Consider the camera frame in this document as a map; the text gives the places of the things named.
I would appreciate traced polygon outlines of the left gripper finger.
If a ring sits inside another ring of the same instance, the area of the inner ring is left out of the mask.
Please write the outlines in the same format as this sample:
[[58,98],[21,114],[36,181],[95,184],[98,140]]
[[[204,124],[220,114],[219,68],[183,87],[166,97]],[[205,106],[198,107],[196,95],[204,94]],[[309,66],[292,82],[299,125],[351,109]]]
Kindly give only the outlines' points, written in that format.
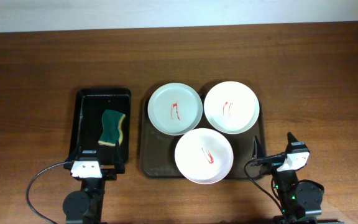
[[121,156],[121,147],[119,141],[113,147],[112,164],[115,168],[124,168],[124,160]]
[[73,126],[71,133],[71,142],[70,142],[70,160],[74,161],[77,158],[77,155],[80,151],[80,123]]

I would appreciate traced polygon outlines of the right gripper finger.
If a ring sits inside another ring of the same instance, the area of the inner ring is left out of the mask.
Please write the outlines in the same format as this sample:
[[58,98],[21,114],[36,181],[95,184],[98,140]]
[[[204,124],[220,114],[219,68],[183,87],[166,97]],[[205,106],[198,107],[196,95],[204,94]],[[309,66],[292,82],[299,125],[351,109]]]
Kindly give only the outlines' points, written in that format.
[[257,136],[253,138],[253,151],[252,151],[252,159],[258,159],[265,157],[264,149],[258,139]]
[[294,137],[294,135],[291,132],[287,133],[287,140],[288,140],[288,145],[289,146],[296,146],[298,145],[299,141],[297,140],[296,137]]

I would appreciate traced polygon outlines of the green and yellow sponge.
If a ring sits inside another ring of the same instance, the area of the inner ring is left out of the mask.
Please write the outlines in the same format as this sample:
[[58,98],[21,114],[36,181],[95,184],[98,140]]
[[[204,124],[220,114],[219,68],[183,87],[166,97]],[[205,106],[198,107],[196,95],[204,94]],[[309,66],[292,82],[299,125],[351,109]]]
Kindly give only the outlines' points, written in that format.
[[101,118],[103,132],[98,140],[98,144],[111,147],[121,145],[124,139],[122,124],[125,118],[126,115],[124,113],[105,110]]

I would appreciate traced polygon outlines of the white plate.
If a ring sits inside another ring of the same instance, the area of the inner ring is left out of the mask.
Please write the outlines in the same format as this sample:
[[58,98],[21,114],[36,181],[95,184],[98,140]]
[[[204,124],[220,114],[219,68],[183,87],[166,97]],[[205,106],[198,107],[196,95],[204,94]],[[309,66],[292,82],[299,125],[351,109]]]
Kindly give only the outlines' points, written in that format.
[[183,135],[175,146],[175,164],[180,173],[197,184],[214,184],[230,172],[234,153],[221,133],[198,128]]
[[260,105],[245,84],[227,81],[213,86],[204,99],[204,114],[210,125],[226,134],[240,134],[256,123]]

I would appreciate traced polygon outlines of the pale grey plate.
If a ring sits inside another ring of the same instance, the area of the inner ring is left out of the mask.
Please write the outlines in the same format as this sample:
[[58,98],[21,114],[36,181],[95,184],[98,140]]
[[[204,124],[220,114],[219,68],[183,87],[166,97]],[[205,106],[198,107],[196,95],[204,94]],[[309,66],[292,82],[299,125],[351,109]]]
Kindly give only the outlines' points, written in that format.
[[152,93],[147,114],[158,131],[179,136],[194,129],[201,121],[203,103],[192,87],[183,83],[167,83]]

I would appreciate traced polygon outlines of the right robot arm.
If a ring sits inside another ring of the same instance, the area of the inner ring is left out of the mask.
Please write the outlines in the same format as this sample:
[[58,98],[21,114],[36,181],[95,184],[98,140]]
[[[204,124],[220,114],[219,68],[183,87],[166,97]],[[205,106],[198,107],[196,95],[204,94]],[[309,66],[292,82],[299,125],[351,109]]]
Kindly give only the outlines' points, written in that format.
[[267,195],[278,206],[281,214],[274,223],[317,223],[322,214],[324,187],[312,180],[300,180],[296,172],[306,165],[310,150],[304,142],[287,133],[288,144],[284,152],[274,156],[256,158],[247,163],[259,166],[261,175],[271,175],[272,194]]

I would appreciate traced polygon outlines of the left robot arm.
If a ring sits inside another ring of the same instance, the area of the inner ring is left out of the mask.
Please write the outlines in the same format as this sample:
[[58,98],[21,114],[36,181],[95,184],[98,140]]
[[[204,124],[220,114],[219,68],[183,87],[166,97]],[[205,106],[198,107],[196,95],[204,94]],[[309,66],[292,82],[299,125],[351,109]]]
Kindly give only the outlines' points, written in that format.
[[101,223],[105,183],[125,173],[119,140],[93,145],[81,144],[80,128],[72,136],[68,162],[64,166],[74,179],[81,182],[80,190],[66,196],[63,212],[66,223]]

